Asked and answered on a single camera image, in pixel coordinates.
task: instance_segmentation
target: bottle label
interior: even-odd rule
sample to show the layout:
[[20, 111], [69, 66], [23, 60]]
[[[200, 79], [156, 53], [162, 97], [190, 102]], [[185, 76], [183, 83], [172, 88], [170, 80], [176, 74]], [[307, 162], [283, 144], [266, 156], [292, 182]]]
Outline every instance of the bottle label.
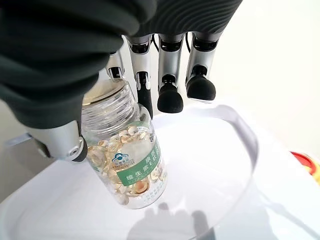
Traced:
[[126, 170], [118, 171], [116, 174], [124, 186], [135, 184], [137, 181], [147, 177], [155, 169], [160, 156], [160, 147], [156, 140], [152, 150], [143, 160]]

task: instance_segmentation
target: clear plastic bottle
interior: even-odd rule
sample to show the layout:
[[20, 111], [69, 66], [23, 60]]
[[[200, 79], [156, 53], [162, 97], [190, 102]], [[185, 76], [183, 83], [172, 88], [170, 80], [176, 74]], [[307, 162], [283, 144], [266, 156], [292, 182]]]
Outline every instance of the clear plastic bottle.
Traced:
[[83, 99], [87, 160], [115, 200], [129, 209], [156, 201], [167, 172], [148, 110], [121, 78], [100, 80]]

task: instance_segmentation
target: white container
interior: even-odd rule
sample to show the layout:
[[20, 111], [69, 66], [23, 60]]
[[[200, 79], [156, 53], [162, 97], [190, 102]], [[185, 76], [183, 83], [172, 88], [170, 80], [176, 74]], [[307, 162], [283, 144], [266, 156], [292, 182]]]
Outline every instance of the white container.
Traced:
[[89, 164], [57, 161], [0, 205], [0, 239], [319, 239], [319, 186], [233, 108], [198, 104], [153, 124], [170, 176], [155, 203], [125, 209]]

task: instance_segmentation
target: white wall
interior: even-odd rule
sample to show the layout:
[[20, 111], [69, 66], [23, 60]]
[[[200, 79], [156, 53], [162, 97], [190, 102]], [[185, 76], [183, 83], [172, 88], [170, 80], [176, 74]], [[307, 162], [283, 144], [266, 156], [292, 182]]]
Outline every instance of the white wall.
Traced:
[[[244, 0], [220, 38], [210, 79], [216, 86], [217, 98], [232, 97], [289, 149], [303, 149], [320, 158], [319, 13], [319, 0]], [[135, 88], [126, 45], [121, 53], [126, 78]], [[151, 94], [157, 114], [158, 53], [154, 47], [151, 58]], [[188, 59], [184, 44], [179, 80], [185, 105], [192, 103], [184, 87]], [[24, 128], [2, 102], [0, 113], [0, 167], [8, 169], [10, 174], [6, 176], [11, 175], [10, 171], [12, 175], [26, 176], [20, 177], [20, 182], [10, 178], [14, 188], [6, 186], [5, 194], [9, 194], [39, 168], [35, 169], [37, 163], [28, 158], [12, 161], [13, 153], [1, 153], [3, 142], [24, 133]]]

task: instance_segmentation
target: cable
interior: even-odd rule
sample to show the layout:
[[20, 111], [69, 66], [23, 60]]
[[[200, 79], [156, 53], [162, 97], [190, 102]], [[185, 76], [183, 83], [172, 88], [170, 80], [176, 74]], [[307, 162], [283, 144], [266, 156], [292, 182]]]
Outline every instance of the cable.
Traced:
[[185, 34], [185, 43], [186, 47], [188, 48], [188, 51], [190, 53], [190, 45], [189, 45], [189, 40], [188, 40], [188, 32]]
[[156, 41], [155, 41], [155, 35], [154, 35], [154, 34], [152, 34], [151, 42], [153, 42], [153, 44], [154, 44], [154, 46], [155, 46], [155, 48], [156, 48], [157, 52], [159, 52], [159, 47], [158, 47], [158, 45], [156, 44]]

